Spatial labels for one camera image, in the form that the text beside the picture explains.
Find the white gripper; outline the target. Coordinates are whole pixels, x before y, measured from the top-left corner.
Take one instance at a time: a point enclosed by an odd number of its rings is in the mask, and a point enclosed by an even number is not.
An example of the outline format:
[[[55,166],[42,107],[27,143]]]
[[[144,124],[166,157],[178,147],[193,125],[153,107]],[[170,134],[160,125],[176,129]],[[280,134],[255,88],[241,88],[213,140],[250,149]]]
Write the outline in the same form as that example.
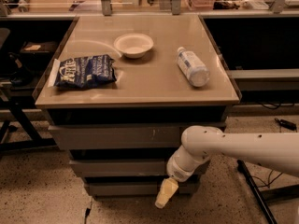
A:
[[[155,206],[164,208],[178,190],[178,182],[185,182],[199,166],[207,161],[209,161],[207,154],[193,156],[184,146],[180,146],[168,160],[166,171],[170,177],[162,182]]]

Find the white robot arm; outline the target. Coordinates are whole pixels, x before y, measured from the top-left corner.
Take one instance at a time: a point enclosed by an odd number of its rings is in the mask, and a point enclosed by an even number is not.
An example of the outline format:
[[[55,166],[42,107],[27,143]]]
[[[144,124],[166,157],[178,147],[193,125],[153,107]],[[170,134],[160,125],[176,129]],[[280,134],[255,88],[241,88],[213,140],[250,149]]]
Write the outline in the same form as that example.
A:
[[[216,127],[191,126],[166,165],[168,177],[157,194],[162,209],[194,171],[214,154],[240,159],[288,175],[299,175],[299,133],[224,133]]]

